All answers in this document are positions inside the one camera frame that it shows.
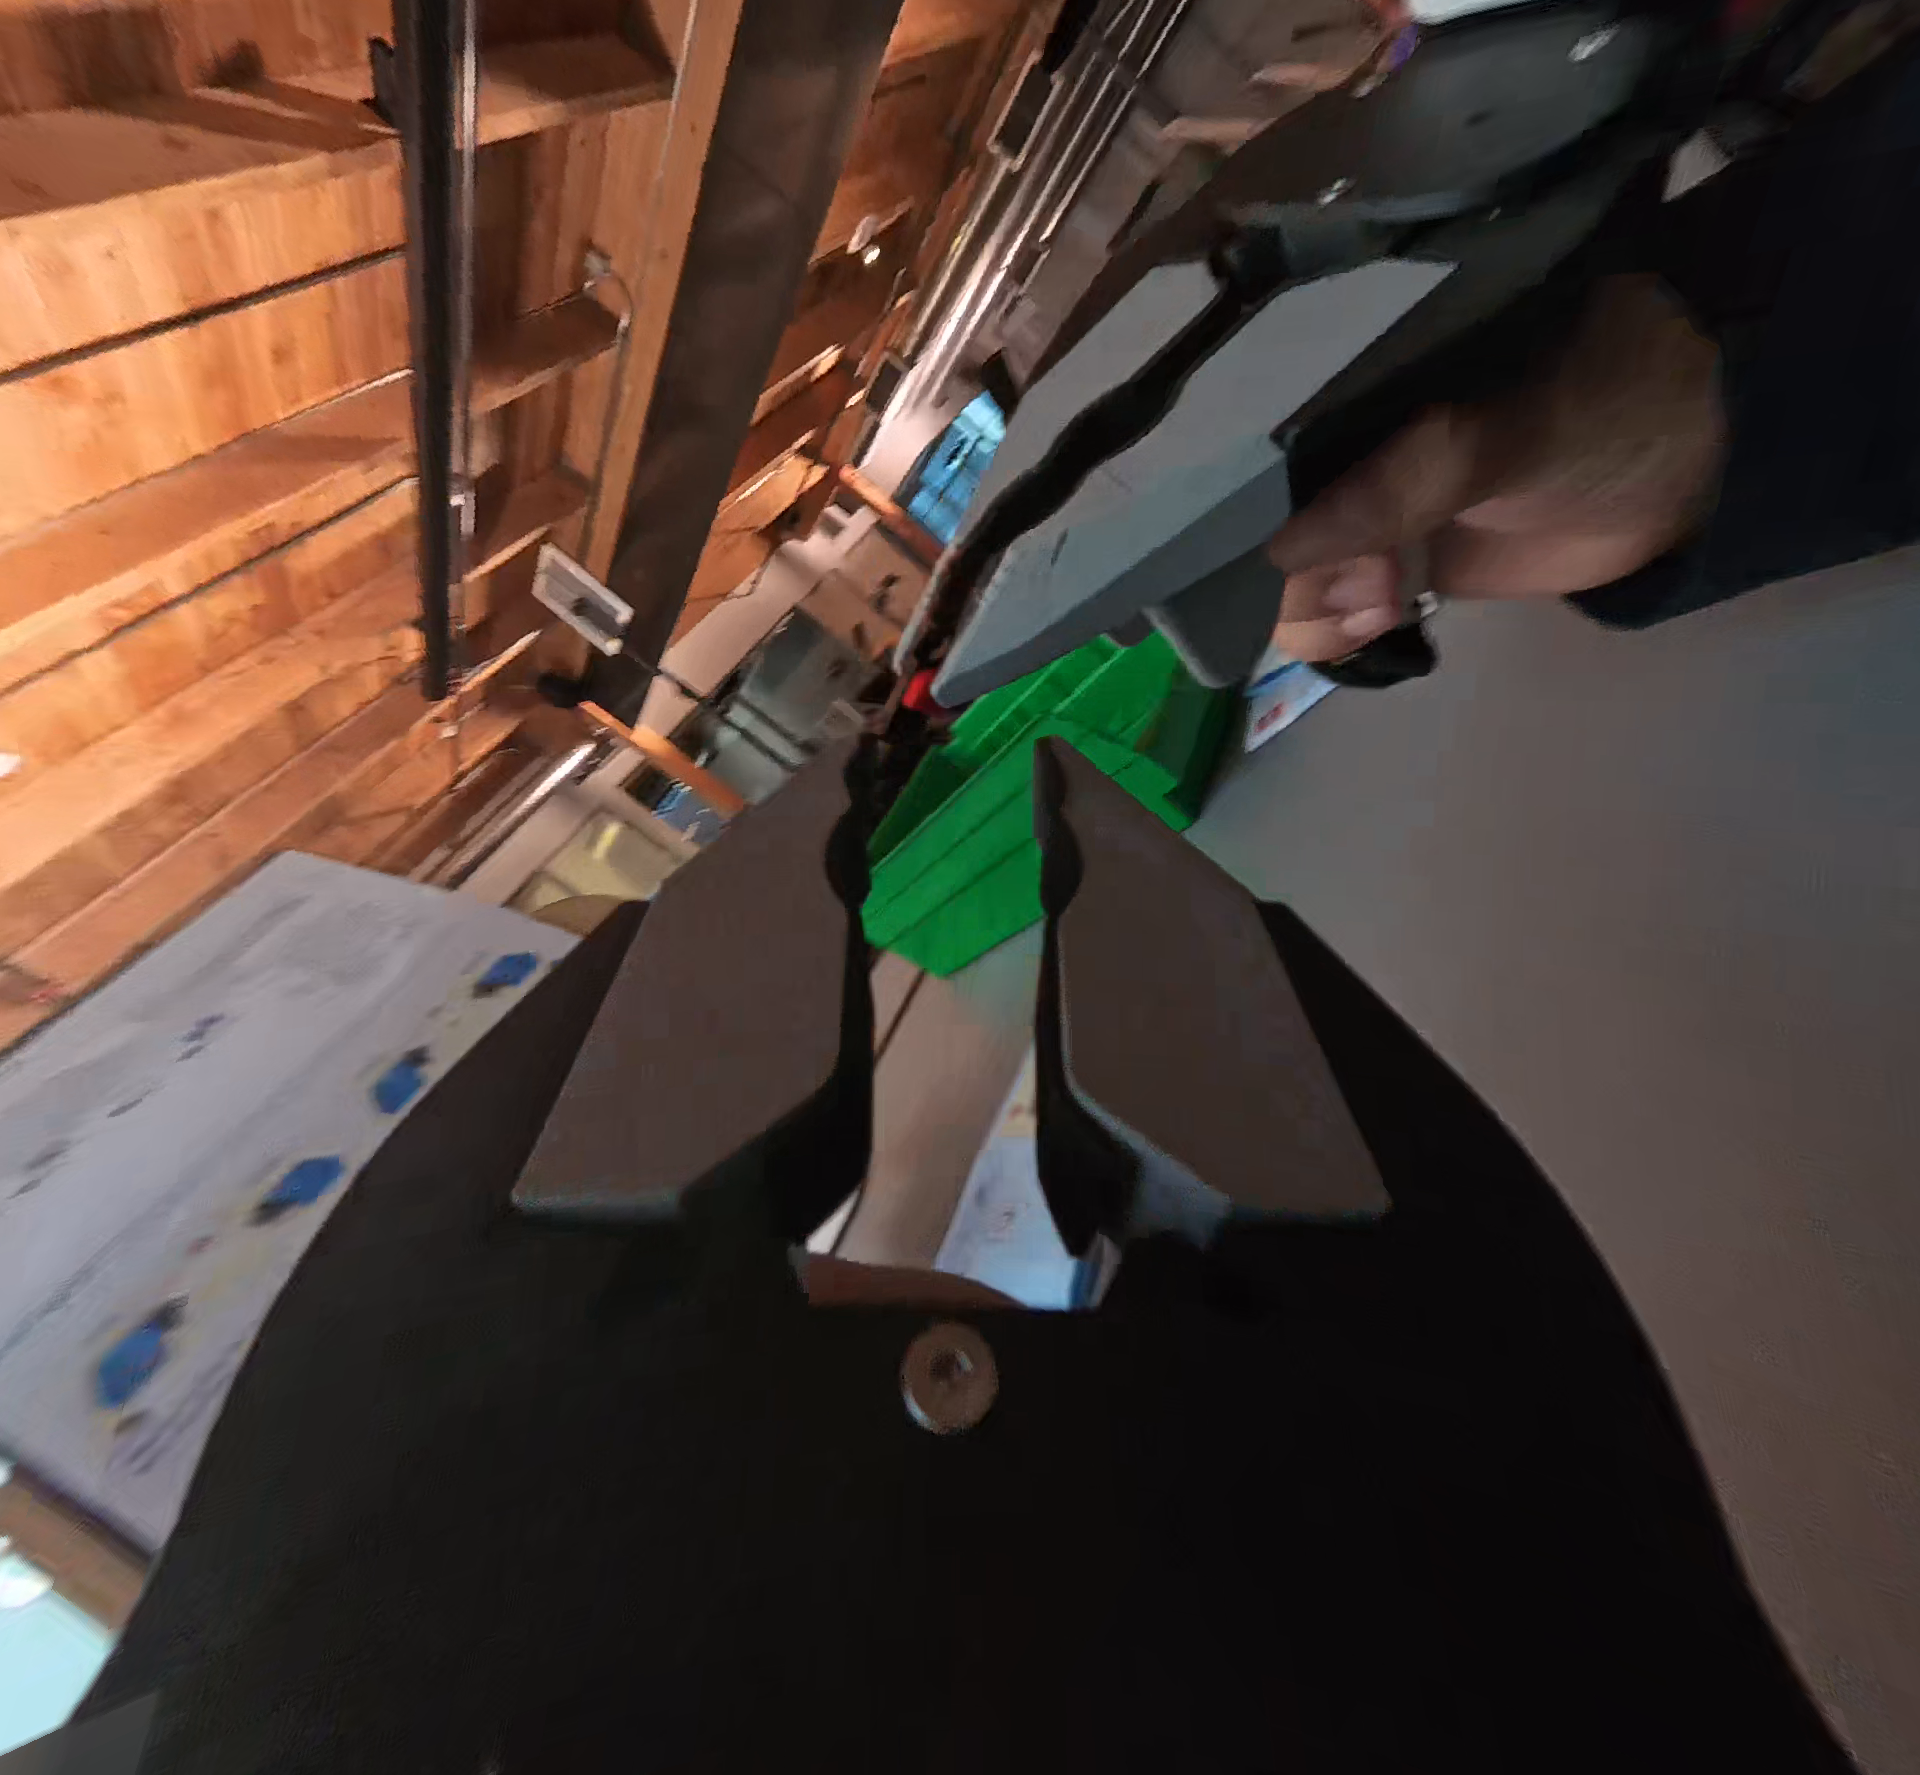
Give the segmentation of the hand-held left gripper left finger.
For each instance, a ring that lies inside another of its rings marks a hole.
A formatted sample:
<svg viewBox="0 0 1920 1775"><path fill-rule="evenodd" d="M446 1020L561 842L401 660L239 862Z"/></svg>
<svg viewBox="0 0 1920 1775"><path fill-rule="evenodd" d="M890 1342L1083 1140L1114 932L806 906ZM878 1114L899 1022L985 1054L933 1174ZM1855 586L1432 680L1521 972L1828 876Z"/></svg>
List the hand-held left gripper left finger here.
<svg viewBox="0 0 1920 1775"><path fill-rule="evenodd" d="M869 740L832 740L647 904L512 1190L804 1246L872 1158Z"/></svg>

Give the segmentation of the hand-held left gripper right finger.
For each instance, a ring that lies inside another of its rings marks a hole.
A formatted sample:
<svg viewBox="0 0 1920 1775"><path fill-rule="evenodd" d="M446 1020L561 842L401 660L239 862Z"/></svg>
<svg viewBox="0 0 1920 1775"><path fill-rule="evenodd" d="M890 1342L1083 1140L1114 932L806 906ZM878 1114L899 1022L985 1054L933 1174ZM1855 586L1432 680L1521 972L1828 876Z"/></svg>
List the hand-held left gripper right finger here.
<svg viewBox="0 0 1920 1775"><path fill-rule="evenodd" d="M1031 752L1036 1170L1077 1258L1375 1224L1389 1196L1247 890L1068 740Z"/></svg>

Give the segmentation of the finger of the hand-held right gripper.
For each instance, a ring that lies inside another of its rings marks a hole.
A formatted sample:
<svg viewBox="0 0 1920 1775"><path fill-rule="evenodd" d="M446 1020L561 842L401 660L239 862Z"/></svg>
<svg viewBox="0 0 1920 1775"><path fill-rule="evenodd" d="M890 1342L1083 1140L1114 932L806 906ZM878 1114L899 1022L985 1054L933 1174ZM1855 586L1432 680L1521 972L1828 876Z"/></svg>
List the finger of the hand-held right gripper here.
<svg viewBox="0 0 1920 1775"><path fill-rule="evenodd" d="M973 606L998 554L1052 514L1077 474L1138 442L1235 322L1235 304L1201 262L1156 268L1132 284L1006 422L939 564L938 606Z"/></svg>
<svg viewBox="0 0 1920 1775"><path fill-rule="evenodd" d="M962 708L1260 550L1289 512L1276 428L1453 272L1383 258L1278 292L998 554L929 698Z"/></svg>

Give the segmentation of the person's right forearm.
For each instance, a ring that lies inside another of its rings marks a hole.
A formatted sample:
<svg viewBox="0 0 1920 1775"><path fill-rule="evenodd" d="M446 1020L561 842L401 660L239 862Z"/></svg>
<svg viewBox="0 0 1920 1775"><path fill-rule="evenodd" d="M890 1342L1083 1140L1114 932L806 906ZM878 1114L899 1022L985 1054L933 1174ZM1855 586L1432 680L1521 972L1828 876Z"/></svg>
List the person's right forearm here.
<svg viewBox="0 0 1920 1775"><path fill-rule="evenodd" d="M1717 348L1724 452L1675 540L1559 592L1614 630L1915 546L1915 0L1812 0L1726 114L1751 132L1668 204L1657 268Z"/></svg>

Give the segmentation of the white lego instruction booklet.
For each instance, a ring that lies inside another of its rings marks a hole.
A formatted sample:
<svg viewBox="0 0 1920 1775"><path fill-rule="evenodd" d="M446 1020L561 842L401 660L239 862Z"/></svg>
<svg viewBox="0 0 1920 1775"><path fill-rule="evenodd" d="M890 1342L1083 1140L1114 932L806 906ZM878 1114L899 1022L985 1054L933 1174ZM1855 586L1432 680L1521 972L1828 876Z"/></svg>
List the white lego instruction booklet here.
<svg viewBox="0 0 1920 1775"><path fill-rule="evenodd" d="M1338 690L1338 680L1303 662L1272 664L1241 688L1239 752L1251 756Z"/></svg>

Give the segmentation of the person's right hand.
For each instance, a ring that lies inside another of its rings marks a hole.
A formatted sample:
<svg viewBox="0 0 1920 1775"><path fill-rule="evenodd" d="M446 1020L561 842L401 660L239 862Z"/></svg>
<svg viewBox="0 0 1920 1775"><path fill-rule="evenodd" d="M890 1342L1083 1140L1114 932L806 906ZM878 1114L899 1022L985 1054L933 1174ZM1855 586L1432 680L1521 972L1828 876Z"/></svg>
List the person's right hand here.
<svg viewBox="0 0 1920 1775"><path fill-rule="evenodd" d="M1728 448L1715 344L1649 274L1595 284L1514 388L1432 406L1279 528L1267 650L1340 664L1438 600L1568 598L1686 540Z"/></svg>

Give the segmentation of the green plastic bin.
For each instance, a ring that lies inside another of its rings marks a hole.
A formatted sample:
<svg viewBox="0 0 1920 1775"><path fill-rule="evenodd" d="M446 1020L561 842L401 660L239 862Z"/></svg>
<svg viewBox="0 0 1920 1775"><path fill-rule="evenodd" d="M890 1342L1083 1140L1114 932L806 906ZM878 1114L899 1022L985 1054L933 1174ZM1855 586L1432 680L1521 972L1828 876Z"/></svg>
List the green plastic bin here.
<svg viewBox="0 0 1920 1775"><path fill-rule="evenodd" d="M1167 828L1199 816L1238 724L1225 688L1197 684L1164 636L1097 636L969 706L947 754L968 760L955 804L969 818L1019 794L1040 738L1068 738Z"/></svg>
<svg viewBox="0 0 1920 1775"><path fill-rule="evenodd" d="M861 910L873 950L949 976L1043 918L1033 760L1046 738L1068 742L1171 830L1195 820L1224 746L1215 728L1147 750L1042 724L875 852Z"/></svg>

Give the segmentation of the white printed paper sheet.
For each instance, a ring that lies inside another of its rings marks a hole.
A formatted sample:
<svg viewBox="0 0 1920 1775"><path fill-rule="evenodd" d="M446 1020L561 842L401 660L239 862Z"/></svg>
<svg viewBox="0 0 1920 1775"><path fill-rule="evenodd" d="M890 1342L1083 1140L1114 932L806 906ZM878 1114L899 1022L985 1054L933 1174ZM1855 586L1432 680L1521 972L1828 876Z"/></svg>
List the white printed paper sheet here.
<svg viewBox="0 0 1920 1775"><path fill-rule="evenodd" d="M1036 1068L1036 1054L1025 1052L971 1160L932 1268L1022 1308L1066 1312L1077 1304L1083 1266L1062 1242L1040 1182Z"/></svg>

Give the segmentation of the dark wooden beam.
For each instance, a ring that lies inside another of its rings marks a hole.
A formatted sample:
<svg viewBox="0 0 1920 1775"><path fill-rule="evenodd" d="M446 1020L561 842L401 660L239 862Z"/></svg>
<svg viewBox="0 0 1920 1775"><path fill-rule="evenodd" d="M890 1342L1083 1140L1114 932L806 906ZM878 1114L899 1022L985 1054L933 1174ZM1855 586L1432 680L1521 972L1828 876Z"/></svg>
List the dark wooden beam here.
<svg viewBox="0 0 1920 1775"><path fill-rule="evenodd" d="M694 0L587 564L674 632L904 0Z"/></svg>

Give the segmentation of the white instruction poster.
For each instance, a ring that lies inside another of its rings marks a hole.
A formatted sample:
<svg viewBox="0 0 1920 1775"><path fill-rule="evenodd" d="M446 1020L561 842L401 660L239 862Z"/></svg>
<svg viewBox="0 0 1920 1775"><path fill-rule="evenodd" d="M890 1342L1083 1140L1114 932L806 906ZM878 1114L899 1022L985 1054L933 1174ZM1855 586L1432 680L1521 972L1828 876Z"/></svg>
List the white instruction poster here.
<svg viewBox="0 0 1920 1775"><path fill-rule="evenodd" d="M575 944L283 852L14 1048L4 1456L155 1555L328 1214Z"/></svg>

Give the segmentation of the small white wall device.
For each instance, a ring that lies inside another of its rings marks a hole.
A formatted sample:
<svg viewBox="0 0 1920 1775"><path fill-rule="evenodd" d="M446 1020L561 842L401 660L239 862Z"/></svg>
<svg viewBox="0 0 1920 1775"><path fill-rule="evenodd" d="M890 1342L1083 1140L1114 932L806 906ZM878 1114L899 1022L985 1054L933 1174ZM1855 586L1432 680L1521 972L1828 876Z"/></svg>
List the small white wall device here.
<svg viewBox="0 0 1920 1775"><path fill-rule="evenodd" d="M537 548L531 598L595 654L621 652L634 606L549 540Z"/></svg>

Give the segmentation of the black ceiling rail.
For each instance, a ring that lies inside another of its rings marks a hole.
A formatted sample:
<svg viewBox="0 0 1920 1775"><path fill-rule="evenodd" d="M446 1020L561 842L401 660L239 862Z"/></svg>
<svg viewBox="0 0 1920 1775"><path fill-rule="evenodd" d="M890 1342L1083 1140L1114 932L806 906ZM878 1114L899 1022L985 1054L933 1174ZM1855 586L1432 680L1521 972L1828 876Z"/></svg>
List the black ceiling rail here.
<svg viewBox="0 0 1920 1775"><path fill-rule="evenodd" d="M372 108L398 144L420 684L442 704L467 672L478 0L392 0L367 64Z"/></svg>

